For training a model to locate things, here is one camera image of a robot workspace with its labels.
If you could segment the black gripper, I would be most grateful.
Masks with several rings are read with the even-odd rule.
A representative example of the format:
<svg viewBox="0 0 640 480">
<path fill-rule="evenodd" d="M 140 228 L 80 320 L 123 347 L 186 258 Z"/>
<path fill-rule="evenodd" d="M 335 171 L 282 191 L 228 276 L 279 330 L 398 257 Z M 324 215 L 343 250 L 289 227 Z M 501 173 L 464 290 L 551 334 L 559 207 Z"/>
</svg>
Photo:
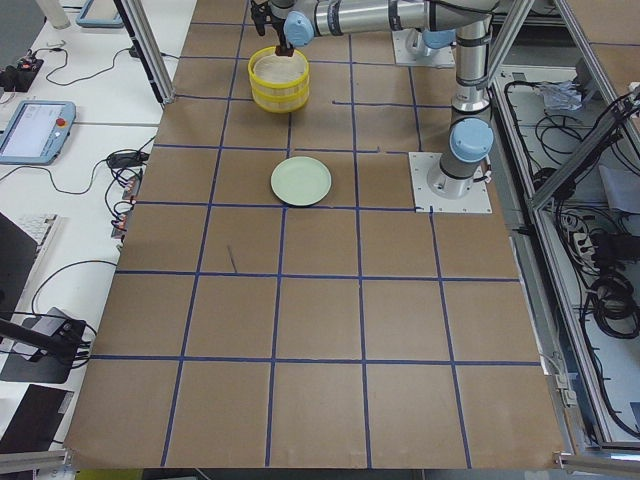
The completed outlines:
<svg viewBox="0 0 640 480">
<path fill-rule="evenodd" d="M 267 1 L 271 23 L 276 30 L 278 36 L 278 45 L 276 47 L 276 54 L 291 54 L 292 45 L 286 39 L 284 35 L 284 22 L 290 12 L 290 0 L 268 0 Z"/>
</svg>

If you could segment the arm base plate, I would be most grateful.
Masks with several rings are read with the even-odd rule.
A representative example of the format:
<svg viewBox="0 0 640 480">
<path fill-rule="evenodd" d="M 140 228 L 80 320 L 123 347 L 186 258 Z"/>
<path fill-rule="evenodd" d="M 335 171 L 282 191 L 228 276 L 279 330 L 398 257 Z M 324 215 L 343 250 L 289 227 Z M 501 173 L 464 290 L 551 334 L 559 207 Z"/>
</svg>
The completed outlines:
<svg viewBox="0 0 640 480">
<path fill-rule="evenodd" d="M 454 30 L 406 29 L 392 34 L 395 63 L 400 66 L 451 69 L 455 67 Z"/>
<path fill-rule="evenodd" d="M 487 182 L 482 169 L 473 176 L 458 180 L 441 170 L 441 154 L 410 152 L 409 170 L 414 209 L 418 213 L 491 214 Z"/>
</svg>

